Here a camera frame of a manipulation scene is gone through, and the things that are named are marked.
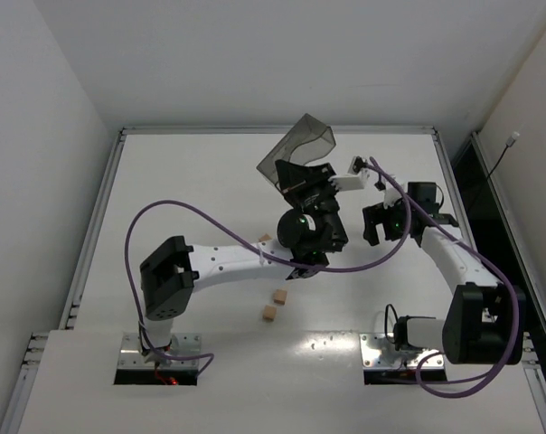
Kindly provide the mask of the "translucent grey plastic bin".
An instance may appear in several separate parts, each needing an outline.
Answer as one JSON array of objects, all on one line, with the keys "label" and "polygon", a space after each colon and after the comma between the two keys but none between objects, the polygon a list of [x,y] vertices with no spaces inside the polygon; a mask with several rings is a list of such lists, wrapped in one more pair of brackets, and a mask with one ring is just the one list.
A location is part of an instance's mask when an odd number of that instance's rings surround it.
[{"label": "translucent grey plastic bin", "polygon": [[257,170],[280,190],[278,160],[307,165],[329,155],[335,146],[333,129],[306,113],[259,162]]}]

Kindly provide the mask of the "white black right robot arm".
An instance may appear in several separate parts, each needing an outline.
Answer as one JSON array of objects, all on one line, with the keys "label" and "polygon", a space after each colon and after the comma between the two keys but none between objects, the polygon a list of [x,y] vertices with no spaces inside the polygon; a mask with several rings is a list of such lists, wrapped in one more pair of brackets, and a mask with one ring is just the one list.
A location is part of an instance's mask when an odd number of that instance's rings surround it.
[{"label": "white black right robot arm", "polygon": [[433,260],[452,294],[443,319],[400,316],[388,334],[395,349],[419,348],[442,352],[454,364],[515,365],[522,359],[526,297],[508,288],[480,259],[460,246],[457,220],[441,211],[439,187],[411,182],[407,194],[414,201],[409,235]]}]

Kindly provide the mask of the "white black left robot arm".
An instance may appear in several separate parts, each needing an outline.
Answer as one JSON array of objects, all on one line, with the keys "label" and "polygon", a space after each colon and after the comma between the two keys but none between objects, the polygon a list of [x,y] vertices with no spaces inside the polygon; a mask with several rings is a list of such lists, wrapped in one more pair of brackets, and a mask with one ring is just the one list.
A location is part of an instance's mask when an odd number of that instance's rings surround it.
[{"label": "white black left robot arm", "polygon": [[276,238],[248,247],[206,247],[173,236],[140,264],[143,354],[170,347],[173,320],[194,292],[248,279],[310,278],[328,267],[328,254],[346,245],[332,166],[278,160],[275,167],[279,190],[290,205],[278,221]]}]

